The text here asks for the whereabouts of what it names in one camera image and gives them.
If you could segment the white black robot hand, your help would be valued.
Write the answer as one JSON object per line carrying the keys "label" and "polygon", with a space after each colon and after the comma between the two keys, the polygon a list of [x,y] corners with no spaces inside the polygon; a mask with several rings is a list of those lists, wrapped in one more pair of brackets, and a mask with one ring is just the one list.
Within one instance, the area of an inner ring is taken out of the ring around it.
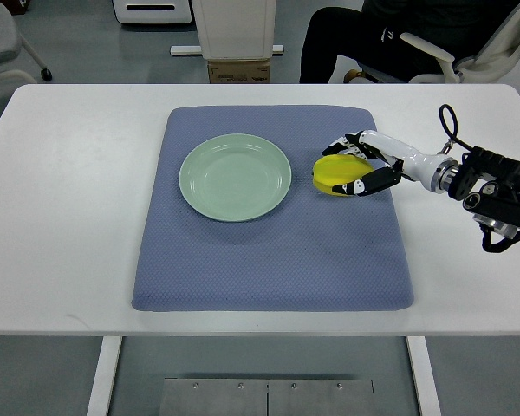
{"label": "white black robot hand", "polygon": [[347,133],[322,151],[324,157],[334,154],[382,162],[382,166],[357,179],[334,182],[331,192],[337,195],[367,196],[397,185],[402,179],[419,182],[429,192],[443,193],[447,189],[445,180],[458,168],[458,162],[444,153],[424,154],[374,130]]}

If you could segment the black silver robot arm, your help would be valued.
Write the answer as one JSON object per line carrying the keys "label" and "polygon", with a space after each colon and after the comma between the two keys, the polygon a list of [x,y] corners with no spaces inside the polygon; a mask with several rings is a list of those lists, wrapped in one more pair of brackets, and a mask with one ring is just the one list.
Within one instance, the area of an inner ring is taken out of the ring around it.
{"label": "black silver robot arm", "polygon": [[473,214],[487,250],[520,241],[520,161],[475,146],[437,170],[436,189]]}

